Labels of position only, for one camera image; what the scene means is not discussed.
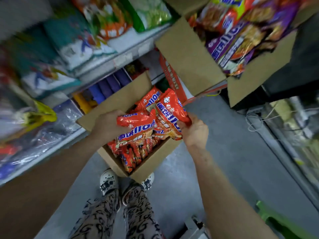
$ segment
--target person's left hand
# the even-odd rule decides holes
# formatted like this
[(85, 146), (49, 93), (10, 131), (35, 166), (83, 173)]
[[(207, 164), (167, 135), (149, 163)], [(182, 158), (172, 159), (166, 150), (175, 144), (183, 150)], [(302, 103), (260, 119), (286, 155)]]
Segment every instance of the person's left hand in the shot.
[(117, 136), (132, 131), (129, 127), (117, 125), (116, 118), (122, 115), (125, 115), (125, 113), (121, 110), (114, 110), (100, 115), (95, 120), (91, 136), (101, 142), (101, 145), (105, 145)]

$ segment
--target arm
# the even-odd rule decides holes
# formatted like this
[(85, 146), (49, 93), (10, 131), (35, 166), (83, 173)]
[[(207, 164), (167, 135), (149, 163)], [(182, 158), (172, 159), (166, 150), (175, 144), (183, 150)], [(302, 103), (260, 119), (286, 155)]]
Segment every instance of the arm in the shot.
[(182, 122), (183, 140), (196, 168), (199, 188), (212, 238), (278, 239), (259, 215), (232, 187), (205, 149), (208, 127), (189, 114), (192, 125)]
[(1, 188), (0, 235), (3, 238), (33, 239), (50, 219), (82, 168), (103, 145), (130, 132), (116, 124), (121, 111), (103, 114), (91, 134), (60, 154), (51, 157)]

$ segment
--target green stool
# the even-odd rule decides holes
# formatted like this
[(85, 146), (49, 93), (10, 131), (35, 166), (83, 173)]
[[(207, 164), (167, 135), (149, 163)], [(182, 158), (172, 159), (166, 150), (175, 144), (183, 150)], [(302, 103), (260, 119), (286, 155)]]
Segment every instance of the green stool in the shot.
[(269, 208), (264, 202), (257, 201), (256, 206), (259, 208), (258, 214), (261, 219), (275, 228), (285, 239), (318, 239)]

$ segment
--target leg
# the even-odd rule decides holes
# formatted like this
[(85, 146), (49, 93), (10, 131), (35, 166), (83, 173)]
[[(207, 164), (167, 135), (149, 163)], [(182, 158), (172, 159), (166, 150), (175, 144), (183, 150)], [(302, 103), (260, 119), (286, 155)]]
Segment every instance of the leg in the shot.
[(120, 209), (115, 173), (112, 170), (105, 171), (101, 176), (100, 184), (103, 197), (88, 206), (89, 208), (83, 212), (86, 216), (77, 222), (79, 227), (70, 238), (110, 238), (116, 213)]
[(123, 204), (127, 205), (124, 209), (124, 219), (128, 232), (126, 239), (162, 239), (162, 232), (156, 220), (154, 212), (146, 197), (145, 188), (150, 188), (150, 180), (146, 180), (143, 186), (137, 183), (130, 185), (125, 196)]

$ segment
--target hand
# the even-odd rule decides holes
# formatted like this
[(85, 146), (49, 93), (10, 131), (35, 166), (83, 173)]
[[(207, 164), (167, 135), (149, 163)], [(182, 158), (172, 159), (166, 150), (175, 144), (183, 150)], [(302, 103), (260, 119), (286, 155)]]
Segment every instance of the hand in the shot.
[(120, 110), (114, 110), (100, 115), (92, 129), (91, 136), (101, 142), (101, 146), (115, 139), (117, 136), (132, 131), (129, 127), (118, 126), (116, 118), (125, 115)]
[(205, 149), (208, 138), (208, 126), (202, 120), (199, 120), (196, 115), (188, 113), (188, 116), (192, 120), (190, 127), (187, 127), (186, 124), (181, 121), (177, 121), (186, 147), (190, 148), (191, 146), (195, 146)]

